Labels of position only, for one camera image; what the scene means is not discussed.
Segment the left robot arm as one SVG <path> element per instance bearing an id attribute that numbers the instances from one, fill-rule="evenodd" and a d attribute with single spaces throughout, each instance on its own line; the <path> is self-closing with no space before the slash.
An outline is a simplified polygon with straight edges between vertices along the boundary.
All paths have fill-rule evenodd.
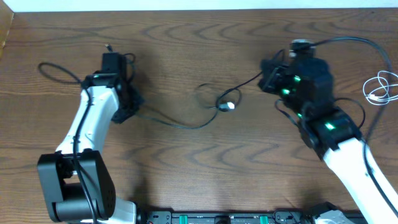
<path id="1" fill-rule="evenodd" d="M 101 156 L 109 125 L 129 89 L 117 73 L 88 75 L 65 139 L 37 163 L 45 204 L 53 222 L 137 223 L 137 207 L 116 196 Z"/>

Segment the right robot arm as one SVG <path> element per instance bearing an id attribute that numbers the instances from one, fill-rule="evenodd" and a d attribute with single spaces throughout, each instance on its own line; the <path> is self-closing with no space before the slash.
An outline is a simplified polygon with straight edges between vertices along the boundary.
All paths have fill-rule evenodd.
<path id="1" fill-rule="evenodd" d="M 333 76 L 319 58 L 261 62 L 259 88 L 298 116 L 303 142 L 340 179 L 368 223 L 397 223 L 397 192 L 378 167 L 360 128 L 336 105 Z"/>

